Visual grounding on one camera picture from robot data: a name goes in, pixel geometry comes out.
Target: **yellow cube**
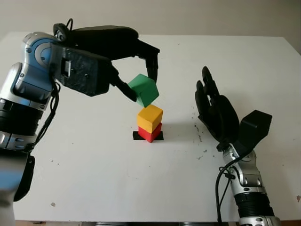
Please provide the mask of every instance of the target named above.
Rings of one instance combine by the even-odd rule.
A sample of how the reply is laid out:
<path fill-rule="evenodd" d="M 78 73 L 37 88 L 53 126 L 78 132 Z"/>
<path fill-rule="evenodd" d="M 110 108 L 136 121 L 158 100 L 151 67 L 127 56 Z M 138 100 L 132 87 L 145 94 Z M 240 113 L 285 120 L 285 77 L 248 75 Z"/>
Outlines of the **yellow cube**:
<path fill-rule="evenodd" d="M 148 105 L 142 109 L 137 116 L 138 126 L 152 133 L 162 120 L 163 110 L 154 106 Z"/>

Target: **white wall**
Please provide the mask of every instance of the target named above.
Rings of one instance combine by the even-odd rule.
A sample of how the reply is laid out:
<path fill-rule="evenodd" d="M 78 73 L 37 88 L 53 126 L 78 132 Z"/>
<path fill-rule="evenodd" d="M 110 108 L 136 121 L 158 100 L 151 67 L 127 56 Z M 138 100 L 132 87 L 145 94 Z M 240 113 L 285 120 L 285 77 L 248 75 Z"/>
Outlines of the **white wall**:
<path fill-rule="evenodd" d="M 0 0 L 0 37 L 76 27 L 125 25 L 143 34 L 285 37 L 301 49 L 300 0 Z"/>

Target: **silver robot arm segment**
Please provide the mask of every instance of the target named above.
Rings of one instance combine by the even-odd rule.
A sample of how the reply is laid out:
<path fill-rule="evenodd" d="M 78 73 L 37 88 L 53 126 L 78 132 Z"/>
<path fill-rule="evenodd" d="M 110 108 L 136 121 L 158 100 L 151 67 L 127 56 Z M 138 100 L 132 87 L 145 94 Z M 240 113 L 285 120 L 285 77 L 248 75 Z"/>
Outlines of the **silver robot arm segment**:
<path fill-rule="evenodd" d="M 15 225 L 13 201 L 27 164 L 36 129 L 51 97 L 48 63 L 55 37 L 35 32 L 23 40 L 24 61 L 14 64 L 0 92 L 0 220 Z"/>
<path fill-rule="evenodd" d="M 239 157 L 232 144 L 223 151 L 225 163 Z M 269 206 L 267 192 L 256 167 L 256 154 L 253 150 L 245 158 L 228 168 L 232 175 L 230 186 L 241 216 L 241 226 L 281 226 L 280 219 L 274 216 Z"/>

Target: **green cube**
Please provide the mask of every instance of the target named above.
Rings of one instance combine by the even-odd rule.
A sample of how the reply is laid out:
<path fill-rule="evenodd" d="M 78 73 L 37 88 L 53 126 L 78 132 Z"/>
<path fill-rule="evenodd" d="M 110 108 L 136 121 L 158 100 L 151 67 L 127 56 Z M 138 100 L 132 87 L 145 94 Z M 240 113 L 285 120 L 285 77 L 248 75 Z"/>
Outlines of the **green cube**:
<path fill-rule="evenodd" d="M 155 81 L 143 74 L 137 75 L 128 85 L 135 91 L 137 103 L 143 107 L 150 105 L 159 96 Z"/>

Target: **black base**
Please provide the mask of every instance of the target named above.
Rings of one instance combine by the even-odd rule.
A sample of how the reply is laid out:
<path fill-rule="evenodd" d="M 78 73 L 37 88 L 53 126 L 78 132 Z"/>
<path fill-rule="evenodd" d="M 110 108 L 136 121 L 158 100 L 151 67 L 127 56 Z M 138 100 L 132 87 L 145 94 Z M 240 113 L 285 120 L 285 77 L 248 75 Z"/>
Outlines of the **black base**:
<path fill-rule="evenodd" d="M 138 134 L 138 131 L 133 131 L 133 140 L 145 140 L 145 139 Z M 160 134 L 154 140 L 164 140 L 163 132 L 161 131 Z"/>

